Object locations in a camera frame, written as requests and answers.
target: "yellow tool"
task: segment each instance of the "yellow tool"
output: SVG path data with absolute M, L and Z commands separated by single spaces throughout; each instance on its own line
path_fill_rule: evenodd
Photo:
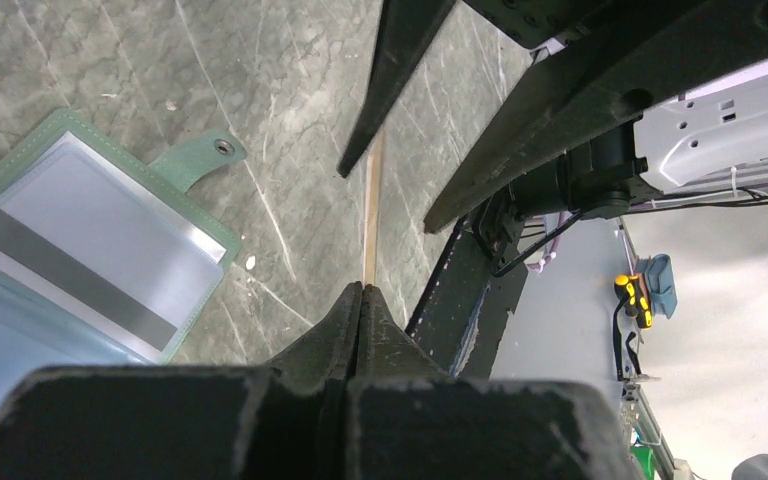
M 646 288 L 640 275 L 618 275 L 614 279 L 614 293 L 619 299 L 628 294 L 625 313 L 637 320 L 638 327 L 646 329 L 652 326 L 652 309 L 649 299 L 646 298 Z

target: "wooden stick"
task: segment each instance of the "wooden stick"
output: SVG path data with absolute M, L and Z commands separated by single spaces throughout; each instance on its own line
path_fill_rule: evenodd
M 381 161 L 384 157 L 384 130 L 369 152 L 366 163 L 366 213 L 363 229 L 363 284 L 375 283 L 378 260 L 378 199 L 381 194 Z

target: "green strap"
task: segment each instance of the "green strap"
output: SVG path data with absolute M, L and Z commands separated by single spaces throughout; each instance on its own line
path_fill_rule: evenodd
M 149 165 L 175 188 L 186 192 L 201 177 L 246 158 L 243 145 L 227 132 L 208 130 L 174 145 Z

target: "gray stripe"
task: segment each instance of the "gray stripe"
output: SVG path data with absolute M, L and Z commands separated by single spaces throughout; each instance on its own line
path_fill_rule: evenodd
M 175 326 L 0 210 L 0 251 L 158 350 Z

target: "gray marbled tabletop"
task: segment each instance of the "gray marbled tabletop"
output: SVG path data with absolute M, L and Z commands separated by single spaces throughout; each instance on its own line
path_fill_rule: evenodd
M 0 0 L 0 159 L 61 106 L 147 163 L 208 128 L 236 135 L 248 160 L 189 195 L 243 248 L 176 361 L 262 362 L 360 279 L 364 172 L 336 165 L 379 13 L 380 0 Z M 387 120 L 378 283 L 402 323 L 446 241 L 422 217 L 529 63 L 459 4 Z

